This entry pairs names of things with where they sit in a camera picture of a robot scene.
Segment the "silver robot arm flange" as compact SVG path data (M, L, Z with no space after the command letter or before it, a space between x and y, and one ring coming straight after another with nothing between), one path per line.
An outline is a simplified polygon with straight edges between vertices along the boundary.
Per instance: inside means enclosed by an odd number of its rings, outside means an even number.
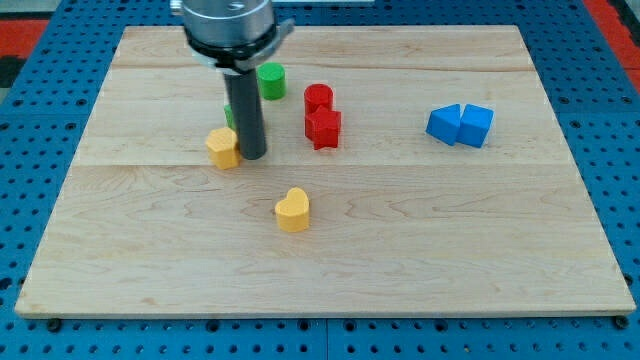
M227 75L244 75L272 57L295 28L277 20L271 0L170 0L192 55Z

